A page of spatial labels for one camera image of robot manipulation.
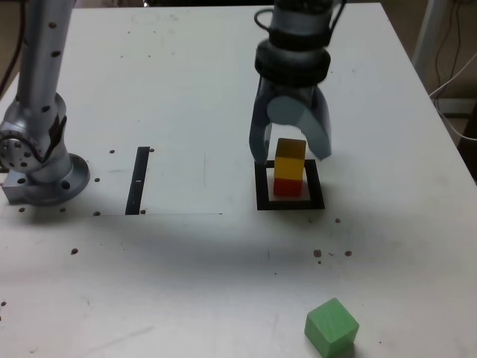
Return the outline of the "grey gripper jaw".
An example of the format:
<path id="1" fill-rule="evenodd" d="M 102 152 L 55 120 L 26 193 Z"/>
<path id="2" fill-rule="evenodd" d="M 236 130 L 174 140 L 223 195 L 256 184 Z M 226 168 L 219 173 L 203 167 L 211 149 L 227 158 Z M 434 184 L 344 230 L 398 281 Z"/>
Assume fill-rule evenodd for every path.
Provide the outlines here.
<path id="1" fill-rule="evenodd" d="M 267 115 L 276 125 L 300 129 L 309 150 L 319 160 L 332 153 L 329 109 L 318 87 L 293 91 L 292 95 L 278 95 L 267 106 Z"/>
<path id="2" fill-rule="evenodd" d="M 265 164 L 268 159 L 272 124 L 268 118 L 267 108 L 273 97 L 271 84 L 265 79 L 260 79 L 249 134 L 250 152 L 258 164 Z"/>

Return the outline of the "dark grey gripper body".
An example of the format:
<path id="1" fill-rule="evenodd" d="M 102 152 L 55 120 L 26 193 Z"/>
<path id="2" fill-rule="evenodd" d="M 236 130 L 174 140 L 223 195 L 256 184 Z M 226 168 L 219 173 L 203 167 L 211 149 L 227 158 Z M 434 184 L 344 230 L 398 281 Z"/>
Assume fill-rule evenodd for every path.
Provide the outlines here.
<path id="1" fill-rule="evenodd" d="M 275 84 L 263 77 L 259 80 L 259 94 L 267 98 L 276 98 L 288 96 L 298 101 L 317 101 L 316 86 L 313 87 L 290 87 L 281 84 Z"/>

